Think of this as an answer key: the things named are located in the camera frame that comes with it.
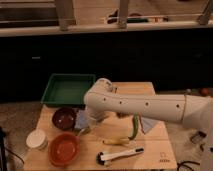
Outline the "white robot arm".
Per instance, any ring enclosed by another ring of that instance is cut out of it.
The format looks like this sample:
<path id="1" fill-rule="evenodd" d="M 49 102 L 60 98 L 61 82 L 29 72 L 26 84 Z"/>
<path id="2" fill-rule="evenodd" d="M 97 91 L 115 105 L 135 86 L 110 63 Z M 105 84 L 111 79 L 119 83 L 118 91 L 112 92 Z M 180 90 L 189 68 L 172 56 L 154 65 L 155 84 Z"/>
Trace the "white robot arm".
<path id="1" fill-rule="evenodd" d="M 139 114 L 142 117 L 181 124 L 207 135 L 200 171 L 213 171 L 213 98 L 193 95 L 118 94 L 113 83 L 98 79 L 84 95 L 89 118 L 98 121 L 103 113 Z"/>

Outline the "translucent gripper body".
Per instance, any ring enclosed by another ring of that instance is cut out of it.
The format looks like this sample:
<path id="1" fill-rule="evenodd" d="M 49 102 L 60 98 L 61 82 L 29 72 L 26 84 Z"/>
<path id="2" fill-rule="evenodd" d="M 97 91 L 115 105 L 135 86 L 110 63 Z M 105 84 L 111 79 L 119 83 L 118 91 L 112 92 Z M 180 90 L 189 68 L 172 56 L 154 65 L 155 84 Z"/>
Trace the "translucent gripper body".
<path id="1" fill-rule="evenodd" d="M 104 112 L 101 113 L 86 113 L 86 120 L 88 124 L 88 128 L 90 130 L 94 129 L 96 126 L 101 124 L 105 119 L 107 118 L 107 115 Z"/>

